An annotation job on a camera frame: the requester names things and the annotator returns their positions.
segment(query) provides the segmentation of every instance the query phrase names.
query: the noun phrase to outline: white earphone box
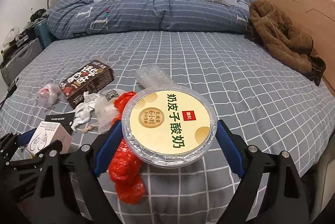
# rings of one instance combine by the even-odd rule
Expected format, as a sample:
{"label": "white earphone box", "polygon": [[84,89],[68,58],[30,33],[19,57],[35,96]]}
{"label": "white earphone box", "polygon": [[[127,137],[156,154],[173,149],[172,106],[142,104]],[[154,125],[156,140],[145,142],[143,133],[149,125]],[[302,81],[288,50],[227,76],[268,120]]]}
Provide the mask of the white earphone box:
{"label": "white earphone box", "polygon": [[55,140],[62,142],[63,154],[68,152],[73,138],[60,123],[42,121],[31,137],[27,150],[35,155]]}

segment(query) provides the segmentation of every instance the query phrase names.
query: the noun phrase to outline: brown box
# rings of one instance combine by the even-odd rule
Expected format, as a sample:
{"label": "brown box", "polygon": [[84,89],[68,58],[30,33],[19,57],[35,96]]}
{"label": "brown box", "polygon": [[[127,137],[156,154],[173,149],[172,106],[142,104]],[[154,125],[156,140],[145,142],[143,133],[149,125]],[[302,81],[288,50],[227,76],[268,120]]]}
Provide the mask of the brown box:
{"label": "brown box", "polygon": [[101,61],[93,60],[62,81],[59,87],[69,101],[70,106],[75,108],[78,104],[84,102],[84,92],[99,92],[113,80],[113,70]]}

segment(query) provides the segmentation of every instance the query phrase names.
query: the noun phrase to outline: yogurt container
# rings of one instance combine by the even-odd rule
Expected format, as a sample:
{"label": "yogurt container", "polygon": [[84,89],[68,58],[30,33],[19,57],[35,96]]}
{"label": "yogurt container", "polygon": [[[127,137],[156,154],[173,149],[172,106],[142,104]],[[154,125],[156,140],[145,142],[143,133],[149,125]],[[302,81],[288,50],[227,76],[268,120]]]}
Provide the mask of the yogurt container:
{"label": "yogurt container", "polygon": [[217,130],[213,107],[199,93],[179,86],[150,87],[127,103],[123,137],[141,160],[161,168],[179,168],[201,158]]}

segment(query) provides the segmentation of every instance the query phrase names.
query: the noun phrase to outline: black card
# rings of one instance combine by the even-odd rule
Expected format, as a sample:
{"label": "black card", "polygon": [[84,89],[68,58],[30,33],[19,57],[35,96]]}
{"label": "black card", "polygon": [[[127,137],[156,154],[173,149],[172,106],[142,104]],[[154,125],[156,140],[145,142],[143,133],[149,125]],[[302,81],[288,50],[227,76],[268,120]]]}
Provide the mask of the black card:
{"label": "black card", "polygon": [[66,131],[69,134],[71,134],[72,133],[71,125],[73,122],[73,118],[74,118],[74,112],[70,112],[63,114],[47,115],[45,117],[45,121],[60,123],[66,129]]}

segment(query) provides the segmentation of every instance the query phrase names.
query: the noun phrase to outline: red logo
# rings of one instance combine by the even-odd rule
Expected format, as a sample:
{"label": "red logo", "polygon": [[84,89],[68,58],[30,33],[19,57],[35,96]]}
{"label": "red logo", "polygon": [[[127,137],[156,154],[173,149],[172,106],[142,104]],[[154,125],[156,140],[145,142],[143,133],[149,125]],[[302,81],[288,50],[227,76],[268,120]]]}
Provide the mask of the red logo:
{"label": "red logo", "polygon": [[194,111],[183,111],[184,121],[193,121],[195,119]]}

